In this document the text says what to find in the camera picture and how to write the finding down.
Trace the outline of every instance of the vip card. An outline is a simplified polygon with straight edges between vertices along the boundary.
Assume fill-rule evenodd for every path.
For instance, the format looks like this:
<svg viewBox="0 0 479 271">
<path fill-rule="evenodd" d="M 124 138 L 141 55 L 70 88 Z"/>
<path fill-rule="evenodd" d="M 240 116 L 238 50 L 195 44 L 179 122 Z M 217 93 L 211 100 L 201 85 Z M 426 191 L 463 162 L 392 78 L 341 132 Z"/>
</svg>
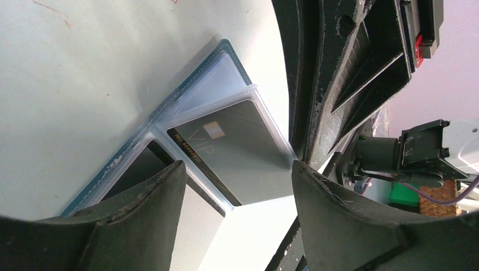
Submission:
<svg viewBox="0 0 479 271">
<path fill-rule="evenodd" d="M 290 162 L 251 100 L 167 133 L 234 206 L 292 194 Z"/>
</svg>

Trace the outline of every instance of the white device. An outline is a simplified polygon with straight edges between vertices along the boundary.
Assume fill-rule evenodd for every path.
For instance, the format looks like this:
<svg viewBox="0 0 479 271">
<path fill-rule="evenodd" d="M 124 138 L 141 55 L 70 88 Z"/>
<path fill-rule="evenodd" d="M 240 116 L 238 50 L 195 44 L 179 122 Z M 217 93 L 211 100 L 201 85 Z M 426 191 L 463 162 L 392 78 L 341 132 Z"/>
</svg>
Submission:
<svg viewBox="0 0 479 271">
<path fill-rule="evenodd" d="M 445 158 L 464 173 L 479 172 L 479 119 L 454 120 L 442 132 L 442 147 L 449 148 Z"/>
</svg>

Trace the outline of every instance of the cable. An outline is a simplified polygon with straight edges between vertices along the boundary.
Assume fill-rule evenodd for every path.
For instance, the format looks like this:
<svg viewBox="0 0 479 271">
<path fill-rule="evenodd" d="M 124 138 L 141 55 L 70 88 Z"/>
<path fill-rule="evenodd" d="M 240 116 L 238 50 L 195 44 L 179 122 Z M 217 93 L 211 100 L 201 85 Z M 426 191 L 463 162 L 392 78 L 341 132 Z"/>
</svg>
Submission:
<svg viewBox="0 0 479 271">
<path fill-rule="evenodd" d="M 430 202 L 433 202 L 437 205 L 442 205 L 442 206 L 447 206 L 447 205 L 453 205 L 453 204 L 456 204 L 458 203 L 459 201 L 461 201 L 462 199 L 464 199 L 466 196 L 468 196 L 472 190 L 474 190 L 474 188 L 477 187 L 477 185 L 479 185 L 479 176 L 477 176 L 474 181 L 472 181 L 470 184 L 469 184 L 469 187 L 466 188 L 464 190 L 464 192 L 462 192 L 459 196 L 457 196 L 455 199 L 453 200 L 448 200 L 446 202 L 442 202 L 442 201 L 439 201 L 439 200 L 436 200 L 434 198 L 431 198 L 429 195 L 425 194 L 424 192 L 422 192 L 421 190 L 411 186 L 410 184 L 408 183 L 404 183 L 404 182 L 400 182 L 401 185 L 411 189 L 412 191 L 418 193 L 421 197 L 427 199 L 428 201 Z"/>
</svg>

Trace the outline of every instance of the red component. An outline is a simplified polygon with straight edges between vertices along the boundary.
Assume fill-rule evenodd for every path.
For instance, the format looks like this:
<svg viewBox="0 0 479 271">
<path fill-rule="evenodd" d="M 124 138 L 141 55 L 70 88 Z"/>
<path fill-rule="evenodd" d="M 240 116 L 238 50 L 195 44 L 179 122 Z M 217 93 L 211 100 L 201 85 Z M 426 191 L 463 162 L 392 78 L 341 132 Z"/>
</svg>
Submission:
<svg viewBox="0 0 479 271">
<path fill-rule="evenodd" d="M 419 34 L 416 37 L 416 45 L 414 46 L 414 50 L 416 51 L 416 65 L 419 68 L 423 63 L 423 56 L 421 56 L 421 52 L 419 51 L 419 47 L 423 43 L 423 35 Z"/>
</svg>

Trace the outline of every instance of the card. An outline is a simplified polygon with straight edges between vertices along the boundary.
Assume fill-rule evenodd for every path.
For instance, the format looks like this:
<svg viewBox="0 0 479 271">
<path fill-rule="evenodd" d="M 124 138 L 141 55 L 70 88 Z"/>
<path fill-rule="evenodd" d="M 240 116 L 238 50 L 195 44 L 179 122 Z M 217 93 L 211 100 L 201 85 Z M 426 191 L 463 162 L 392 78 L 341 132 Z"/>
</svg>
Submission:
<svg viewBox="0 0 479 271">
<path fill-rule="evenodd" d="M 251 100 L 167 134 L 234 206 L 292 194 L 290 163 Z"/>
</svg>

